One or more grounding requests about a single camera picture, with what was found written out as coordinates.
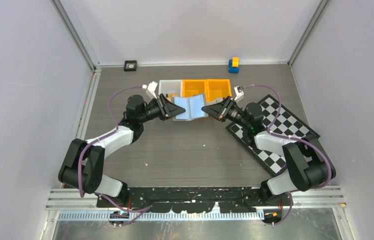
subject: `orange plastic container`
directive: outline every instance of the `orange plastic container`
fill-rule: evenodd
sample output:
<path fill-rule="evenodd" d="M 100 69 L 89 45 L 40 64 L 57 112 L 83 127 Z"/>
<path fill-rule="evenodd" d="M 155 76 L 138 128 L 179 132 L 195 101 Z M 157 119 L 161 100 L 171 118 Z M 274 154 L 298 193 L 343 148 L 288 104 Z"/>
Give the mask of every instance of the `orange plastic container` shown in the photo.
<path fill-rule="evenodd" d="M 182 96 L 188 98 L 194 95 L 205 93 L 207 100 L 207 84 L 208 82 L 206 81 L 206 79 L 184 79 L 182 81 Z"/>
<path fill-rule="evenodd" d="M 232 96 L 229 79 L 207 79 L 206 101 L 211 102 L 227 96 Z"/>

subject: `white bin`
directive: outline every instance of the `white bin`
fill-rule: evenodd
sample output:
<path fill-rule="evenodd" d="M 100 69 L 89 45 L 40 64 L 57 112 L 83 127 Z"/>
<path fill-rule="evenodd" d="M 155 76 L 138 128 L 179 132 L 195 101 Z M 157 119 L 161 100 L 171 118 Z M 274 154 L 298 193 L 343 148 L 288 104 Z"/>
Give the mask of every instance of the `white bin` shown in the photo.
<path fill-rule="evenodd" d="M 160 80 L 158 94 L 176 94 L 179 97 L 183 96 L 183 80 Z"/>

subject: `gray tabletop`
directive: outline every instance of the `gray tabletop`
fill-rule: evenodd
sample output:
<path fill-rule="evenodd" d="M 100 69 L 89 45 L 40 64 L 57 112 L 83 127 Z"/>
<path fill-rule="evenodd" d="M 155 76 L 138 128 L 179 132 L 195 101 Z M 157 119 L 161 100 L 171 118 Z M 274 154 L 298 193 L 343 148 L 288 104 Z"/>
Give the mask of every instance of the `gray tabletop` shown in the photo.
<path fill-rule="evenodd" d="M 109 98 L 127 87 L 151 81 L 171 79 L 230 79 L 231 86 L 265 84 L 274 87 L 285 107 L 306 122 L 298 90 L 287 65 L 241 65 L 239 74 L 231 74 L 227 66 L 151 66 L 136 72 L 122 67 L 104 68 L 98 83 L 86 139 L 97 137 L 115 127 L 109 115 Z M 249 88 L 240 107 L 257 102 L 270 90 Z M 133 94 L 149 98 L 141 89 L 118 95 L 111 109 L 122 117 L 127 99 Z M 132 187 L 198 187 L 259 186 L 271 176 L 225 130 L 229 122 L 210 117 L 189 122 L 160 121 L 144 124 L 140 139 L 106 158 L 104 174 L 124 181 Z"/>

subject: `aluminum frame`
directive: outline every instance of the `aluminum frame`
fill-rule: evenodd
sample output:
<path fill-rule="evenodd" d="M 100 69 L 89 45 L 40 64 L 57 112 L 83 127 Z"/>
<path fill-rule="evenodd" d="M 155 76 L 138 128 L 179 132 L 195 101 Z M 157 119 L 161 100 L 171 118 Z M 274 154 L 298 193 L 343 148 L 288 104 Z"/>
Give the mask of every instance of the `aluminum frame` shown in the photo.
<path fill-rule="evenodd" d="M 65 10 L 64 6 L 62 5 L 60 0 L 50 0 L 50 2 L 53 4 L 54 8 L 56 9 L 56 12 L 59 14 L 60 19 L 62 20 L 63 24 L 65 25 L 66 29 L 69 32 L 69 35 L 72 37 L 76 47 L 81 52 L 82 57 L 84 57 L 85 61 L 87 62 L 88 66 L 91 70 L 94 70 L 96 68 L 96 64 L 94 64 L 92 58 L 90 57 L 83 41 L 80 38 L 80 35 L 78 34 L 77 30 L 74 27 L 74 24 L 72 23 L 71 19 L 68 16 L 67 11 Z"/>
<path fill-rule="evenodd" d="M 308 40 L 311 33 L 314 31 L 315 26 L 317 25 L 318 21 L 320 20 L 321 16 L 323 15 L 327 5 L 331 2 L 331 0 L 320 0 L 318 6 L 316 7 L 315 12 L 313 13 L 310 21 L 302 34 L 299 42 L 296 45 L 296 48 L 293 51 L 293 54 L 290 57 L 290 60 L 287 64 L 291 67 L 295 63 L 296 59 L 298 58 L 299 54 L 302 51 L 306 41 Z"/>

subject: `checkerboard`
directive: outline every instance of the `checkerboard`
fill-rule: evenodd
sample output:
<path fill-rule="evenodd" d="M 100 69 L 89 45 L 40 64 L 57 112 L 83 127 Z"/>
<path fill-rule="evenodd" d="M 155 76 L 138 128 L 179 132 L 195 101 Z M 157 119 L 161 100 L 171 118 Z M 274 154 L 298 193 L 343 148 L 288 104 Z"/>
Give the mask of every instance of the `checkerboard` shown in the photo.
<path fill-rule="evenodd" d="M 262 100 L 257 102 L 262 107 L 263 125 L 267 127 L 276 117 L 279 102 L 271 95 L 267 95 Z M 231 123 L 225 129 L 246 148 L 248 152 L 272 175 L 277 176 L 282 174 L 286 169 L 286 160 L 275 153 L 263 151 L 256 148 L 256 146 L 248 146 L 247 141 L 243 139 L 243 129 L 240 125 Z M 280 115 L 272 125 L 271 131 L 277 134 L 292 135 L 294 137 L 302 138 L 307 134 L 313 134 L 317 138 L 320 137 L 312 128 L 295 116 L 291 111 L 281 105 Z"/>

